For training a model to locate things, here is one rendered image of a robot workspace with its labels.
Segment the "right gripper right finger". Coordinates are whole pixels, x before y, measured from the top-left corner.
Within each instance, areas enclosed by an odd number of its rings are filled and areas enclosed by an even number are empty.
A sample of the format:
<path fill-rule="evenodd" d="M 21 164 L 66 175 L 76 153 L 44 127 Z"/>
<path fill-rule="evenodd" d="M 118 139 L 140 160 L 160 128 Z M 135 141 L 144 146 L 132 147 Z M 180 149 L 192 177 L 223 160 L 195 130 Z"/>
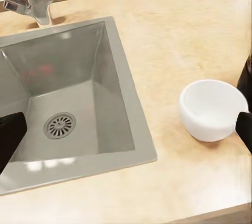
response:
<path fill-rule="evenodd" d="M 252 113 L 243 111 L 240 112 L 237 118 L 235 130 L 252 154 Z"/>

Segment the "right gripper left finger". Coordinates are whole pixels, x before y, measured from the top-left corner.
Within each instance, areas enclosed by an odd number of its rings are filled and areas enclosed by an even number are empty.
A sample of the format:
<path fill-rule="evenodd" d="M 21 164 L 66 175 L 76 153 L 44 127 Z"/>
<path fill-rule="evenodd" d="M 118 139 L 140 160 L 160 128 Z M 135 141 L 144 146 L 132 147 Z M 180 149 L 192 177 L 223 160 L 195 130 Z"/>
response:
<path fill-rule="evenodd" d="M 0 118 L 0 174 L 27 132 L 23 112 Z"/>

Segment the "coffee cup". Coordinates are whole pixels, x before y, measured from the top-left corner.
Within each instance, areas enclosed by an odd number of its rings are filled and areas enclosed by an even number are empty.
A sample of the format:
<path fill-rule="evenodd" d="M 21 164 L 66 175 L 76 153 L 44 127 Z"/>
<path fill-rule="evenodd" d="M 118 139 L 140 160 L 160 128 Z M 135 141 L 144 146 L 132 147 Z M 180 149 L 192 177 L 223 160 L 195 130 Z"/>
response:
<path fill-rule="evenodd" d="M 195 80 L 185 86 L 178 106 L 186 130 L 206 142 L 232 134 L 239 113 L 248 112 L 248 103 L 237 88 L 214 79 Z"/>

